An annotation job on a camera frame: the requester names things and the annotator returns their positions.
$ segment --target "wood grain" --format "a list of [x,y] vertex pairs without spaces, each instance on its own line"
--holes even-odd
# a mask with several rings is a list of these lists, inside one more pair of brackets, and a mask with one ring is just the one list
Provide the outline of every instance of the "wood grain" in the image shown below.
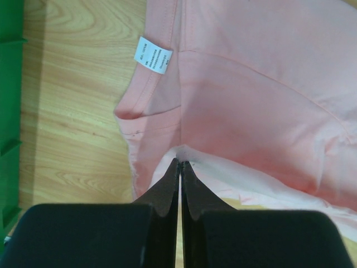
[[[25,0],[23,211],[39,203],[131,201],[127,145],[112,111],[134,72],[145,9],[145,0]],[[345,242],[357,263],[356,243]]]

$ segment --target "green object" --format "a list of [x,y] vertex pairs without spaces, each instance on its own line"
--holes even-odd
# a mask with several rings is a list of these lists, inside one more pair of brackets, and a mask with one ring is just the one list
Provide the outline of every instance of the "green object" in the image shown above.
[[23,0],[0,0],[0,252],[20,212],[22,33]]

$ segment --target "wooden surface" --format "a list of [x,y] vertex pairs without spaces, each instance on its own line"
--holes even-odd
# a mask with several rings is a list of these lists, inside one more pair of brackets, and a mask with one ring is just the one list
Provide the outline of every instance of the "wooden surface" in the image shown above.
[[[112,111],[134,72],[145,9],[145,0],[25,0],[24,211],[39,203],[131,201],[127,146]],[[347,245],[357,260],[356,244]]]

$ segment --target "clothing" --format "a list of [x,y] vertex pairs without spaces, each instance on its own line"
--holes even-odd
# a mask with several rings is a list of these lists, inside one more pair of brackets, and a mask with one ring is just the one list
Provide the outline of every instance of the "clothing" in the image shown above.
[[114,112],[134,196],[187,145],[357,210],[355,25],[340,0],[148,0],[145,37],[173,54],[165,75],[138,65]]

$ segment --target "pink garment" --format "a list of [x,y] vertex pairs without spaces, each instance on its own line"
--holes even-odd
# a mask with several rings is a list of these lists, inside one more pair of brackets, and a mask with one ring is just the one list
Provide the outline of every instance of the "pink garment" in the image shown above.
[[357,210],[356,25],[340,0],[148,0],[145,37],[173,54],[115,109],[135,197],[187,145]]

